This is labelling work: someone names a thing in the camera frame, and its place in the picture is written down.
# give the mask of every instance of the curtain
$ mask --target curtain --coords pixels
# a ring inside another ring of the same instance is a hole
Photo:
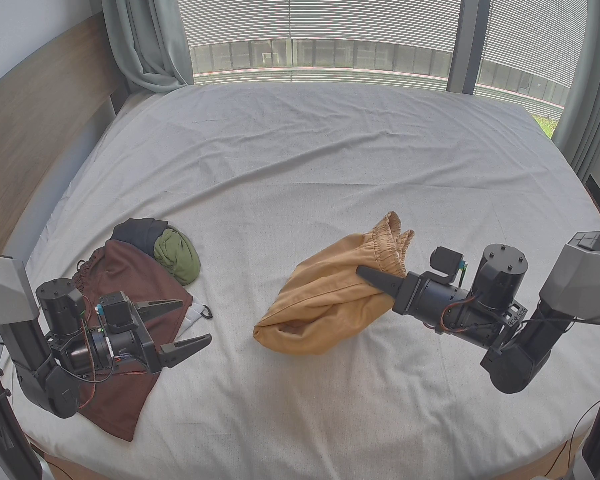
[[[111,50],[133,86],[167,92],[193,84],[178,0],[102,0]]]
[[[585,181],[600,154],[600,0],[588,1],[582,53],[553,141]]]

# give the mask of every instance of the black cloth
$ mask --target black cloth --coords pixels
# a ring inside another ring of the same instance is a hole
[[[153,245],[167,229],[166,220],[127,219],[113,228],[112,240],[127,242],[153,258]]]

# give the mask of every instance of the bed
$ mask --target bed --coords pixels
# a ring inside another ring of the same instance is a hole
[[[213,342],[166,370],[131,443],[29,403],[3,358],[24,432],[115,479],[491,478],[561,445],[600,398],[600,328],[574,326],[530,386],[494,389],[483,351],[385,314],[322,356],[251,336],[295,265],[389,210],[442,245],[525,252],[529,309],[562,245],[600,215],[524,108],[366,84],[227,84],[138,93],[57,204],[28,262],[33,287],[71,276],[129,217],[169,220],[202,262],[187,289]],[[582,423],[593,419],[590,412]]]

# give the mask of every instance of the green garment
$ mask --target green garment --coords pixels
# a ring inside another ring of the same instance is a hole
[[[153,245],[153,257],[181,285],[192,283],[200,274],[200,258],[189,239],[172,227]]]

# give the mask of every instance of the white bed sheet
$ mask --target white bed sheet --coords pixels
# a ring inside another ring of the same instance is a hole
[[[488,478],[555,448],[600,398],[595,326],[573,327],[515,395],[492,387],[483,350],[392,312],[323,356],[251,336],[298,262],[389,210],[416,231],[416,272],[438,245],[465,254],[468,280],[487,244],[522,249],[517,299],[533,311],[562,245],[600,217],[524,108],[317,83],[141,100],[72,181],[27,271],[33,287],[70,276],[115,224],[167,219],[197,248],[188,290],[214,312],[182,337],[213,342],[161,373],[131,443],[56,419],[14,382],[16,416],[49,452],[112,479]]]

